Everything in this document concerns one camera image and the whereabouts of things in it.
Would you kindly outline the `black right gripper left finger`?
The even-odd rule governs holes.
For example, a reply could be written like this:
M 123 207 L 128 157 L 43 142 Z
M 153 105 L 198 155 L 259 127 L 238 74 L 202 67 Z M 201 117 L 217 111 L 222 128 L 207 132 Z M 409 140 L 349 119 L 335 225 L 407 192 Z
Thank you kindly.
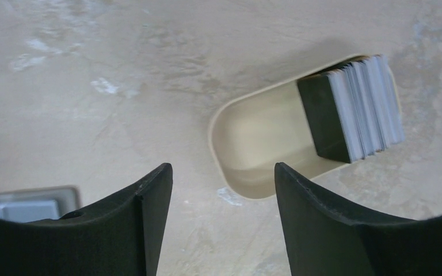
M 164 163 L 57 220 L 0 219 L 0 275 L 155 275 L 172 187 Z

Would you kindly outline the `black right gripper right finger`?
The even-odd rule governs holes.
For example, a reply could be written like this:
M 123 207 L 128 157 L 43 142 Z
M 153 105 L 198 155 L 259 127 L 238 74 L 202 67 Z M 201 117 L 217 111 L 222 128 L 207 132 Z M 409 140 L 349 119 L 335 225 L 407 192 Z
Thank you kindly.
M 442 275 L 442 215 L 412 220 L 378 212 L 275 165 L 292 275 Z

